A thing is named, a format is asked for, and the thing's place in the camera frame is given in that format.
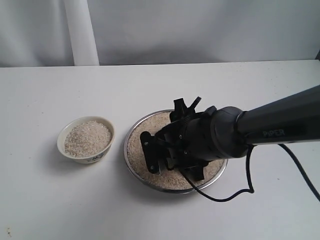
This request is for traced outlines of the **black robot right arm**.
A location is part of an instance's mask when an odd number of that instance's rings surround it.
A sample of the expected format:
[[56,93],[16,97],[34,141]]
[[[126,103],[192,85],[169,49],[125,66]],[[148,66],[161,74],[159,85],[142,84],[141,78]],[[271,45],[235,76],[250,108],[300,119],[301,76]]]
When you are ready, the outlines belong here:
[[179,170],[195,181],[204,177],[212,161],[244,157],[252,145],[317,141],[320,138],[320,88],[318,86],[243,111],[227,106],[196,112],[197,97],[190,106],[174,101],[170,122],[158,132],[144,131],[140,142],[147,169],[160,173]]

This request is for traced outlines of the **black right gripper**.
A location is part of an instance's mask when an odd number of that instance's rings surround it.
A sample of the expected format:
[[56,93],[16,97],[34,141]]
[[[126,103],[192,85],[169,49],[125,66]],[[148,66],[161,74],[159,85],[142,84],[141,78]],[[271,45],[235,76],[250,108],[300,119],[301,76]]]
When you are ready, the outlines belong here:
[[167,148],[174,166],[182,168],[187,181],[199,182],[205,179],[204,168],[218,159],[211,127],[212,115],[206,112],[180,114],[171,112],[170,123],[152,136],[148,131],[140,134],[140,142],[151,174],[159,174],[158,145]]

